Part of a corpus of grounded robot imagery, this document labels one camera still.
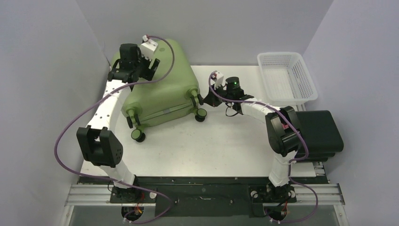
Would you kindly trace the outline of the green hard-shell suitcase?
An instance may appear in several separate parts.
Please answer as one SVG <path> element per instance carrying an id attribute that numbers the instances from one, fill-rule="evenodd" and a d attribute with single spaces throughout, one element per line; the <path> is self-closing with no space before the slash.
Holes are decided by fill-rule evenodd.
<path id="1" fill-rule="evenodd" d="M 198 80 L 181 45 L 173 40 L 158 41 L 155 58 L 160 60 L 153 83 L 135 85 L 125 99 L 121 112 L 133 129 L 131 138 L 145 140 L 144 129 L 172 121 L 189 114 L 203 122 L 207 111 L 200 106 Z"/>

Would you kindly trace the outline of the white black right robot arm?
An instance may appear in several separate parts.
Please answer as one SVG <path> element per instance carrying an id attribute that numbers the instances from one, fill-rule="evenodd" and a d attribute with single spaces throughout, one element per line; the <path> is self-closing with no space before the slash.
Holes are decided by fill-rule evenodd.
<path id="1" fill-rule="evenodd" d="M 238 114 L 251 116 L 265 123 L 269 145 L 274 152 L 268 176 L 271 184 L 266 187 L 265 194 L 271 201 L 279 200 L 284 193 L 290 192 L 292 165 L 298 161 L 297 152 L 304 146 L 295 110 L 290 106 L 271 106 L 245 94 L 238 77 L 225 79 L 222 74 L 213 72 L 208 78 L 208 86 L 204 103 L 212 107 L 221 103 L 232 104 L 233 110 Z"/>

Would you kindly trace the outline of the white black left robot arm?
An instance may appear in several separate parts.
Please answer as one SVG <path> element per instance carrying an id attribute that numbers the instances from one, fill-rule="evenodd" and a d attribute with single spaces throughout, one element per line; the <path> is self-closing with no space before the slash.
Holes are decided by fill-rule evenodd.
<path id="1" fill-rule="evenodd" d="M 116 59 L 107 75 L 103 97 L 85 127 L 76 136 L 84 160 L 99 167 L 113 182 L 115 192 L 128 202 L 140 198 L 138 180 L 123 162 L 123 145 L 114 134 L 116 120 L 134 85 L 151 83 L 160 61 L 154 58 L 158 43 L 153 40 L 137 45 L 120 45 Z"/>

